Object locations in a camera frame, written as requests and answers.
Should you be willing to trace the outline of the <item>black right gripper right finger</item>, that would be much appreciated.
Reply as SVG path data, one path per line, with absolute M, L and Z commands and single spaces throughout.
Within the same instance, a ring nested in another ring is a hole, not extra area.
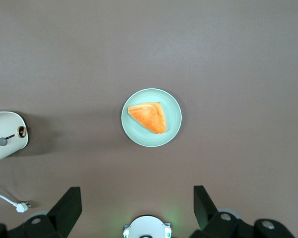
M 215 232 L 218 210 L 202 185 L 194 186 L 194 214 L 203 232 Z

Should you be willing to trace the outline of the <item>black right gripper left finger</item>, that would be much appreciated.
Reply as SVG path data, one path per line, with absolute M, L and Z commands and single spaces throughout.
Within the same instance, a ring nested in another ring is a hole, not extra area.
M 57 234 L 61 238 L 67 238 L 81 213 L 81 189 L 80 187 L 70 187 L 47 216 Z

